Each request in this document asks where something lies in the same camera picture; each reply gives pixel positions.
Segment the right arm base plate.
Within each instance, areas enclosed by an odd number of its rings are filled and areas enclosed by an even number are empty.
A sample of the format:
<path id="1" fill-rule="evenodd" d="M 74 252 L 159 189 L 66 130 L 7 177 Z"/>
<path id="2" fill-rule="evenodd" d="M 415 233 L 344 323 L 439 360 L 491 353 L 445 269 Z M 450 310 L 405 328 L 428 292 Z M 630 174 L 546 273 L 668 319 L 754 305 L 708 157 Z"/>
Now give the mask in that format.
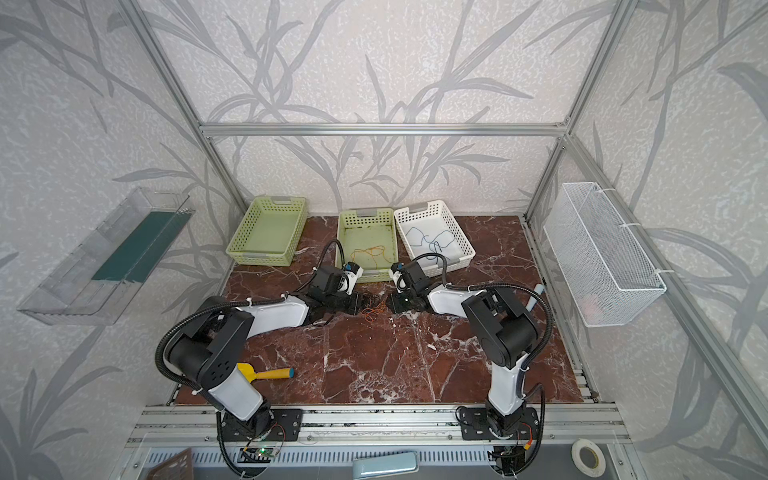
<path id="1" fill-rule="evenodd" d="M 523 405 L 509 415 L 491 407 L 459 406 L 454 411 L 463 440 L 514 440 L 533 442 L 539 438 L 538 412 Z"/>

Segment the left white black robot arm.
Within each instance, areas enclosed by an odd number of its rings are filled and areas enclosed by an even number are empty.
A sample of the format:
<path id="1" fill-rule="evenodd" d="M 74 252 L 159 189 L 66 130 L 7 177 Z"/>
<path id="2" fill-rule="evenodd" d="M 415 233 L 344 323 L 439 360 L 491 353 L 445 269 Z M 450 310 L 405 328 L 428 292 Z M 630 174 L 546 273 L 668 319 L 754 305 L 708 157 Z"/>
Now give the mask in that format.
<path id="1" fill-rule="evenodd" d="M 228 301 L 207 298 L 197 311 L 171 327 L 156 347 L 157 370 L 186 385 L 225 415 L 261 434 L 273 423 L 268 400 L 238 367 L 253 337 L 275 330 L 308 327 L 333 313 L 354 315 L 355 286 L 364 268 L 344 261 L 339 268 L 320 262 L 306 284 L 277 299 Z"/>

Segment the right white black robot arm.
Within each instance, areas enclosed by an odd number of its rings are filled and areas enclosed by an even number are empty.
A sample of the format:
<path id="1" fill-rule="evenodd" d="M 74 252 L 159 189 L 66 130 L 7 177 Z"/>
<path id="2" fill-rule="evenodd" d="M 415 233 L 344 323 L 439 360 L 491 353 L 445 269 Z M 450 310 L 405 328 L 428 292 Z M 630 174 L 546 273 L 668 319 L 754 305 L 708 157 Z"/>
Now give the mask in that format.
<path id="1" fill-rule="evenodd" d="M 439 253 L 394 263 L 389 277 L 396 291 L 386 304 L 393 313 L 428 312 L 468 321 L 492 364 L 485 422 L 478 433 L 509 439 L 523 425 L 529 438 L 538 433 L 540 419 L 527 402 L 543 387 L 536 385 L 526 393 L 524 382 L 553 331 L 552 310 L 542 298 L 543 289 L 505 282 L 453 285 L 447 281 L 447 259 Z"/>

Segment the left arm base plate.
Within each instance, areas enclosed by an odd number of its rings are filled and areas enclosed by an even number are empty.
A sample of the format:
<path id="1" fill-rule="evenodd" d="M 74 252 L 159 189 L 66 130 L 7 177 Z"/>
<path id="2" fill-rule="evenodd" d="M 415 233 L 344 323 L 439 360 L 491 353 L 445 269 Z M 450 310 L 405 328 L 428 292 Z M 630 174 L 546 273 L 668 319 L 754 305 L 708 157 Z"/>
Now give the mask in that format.
<path id="1" fill-rule="evenodd" d="M 250 420 L 244 421 L 224 412 L 218 422 L 217 436 L 224 442 L 295 442 L 301 430 L 303 413 L 302 409 L 262 409 Z"/>

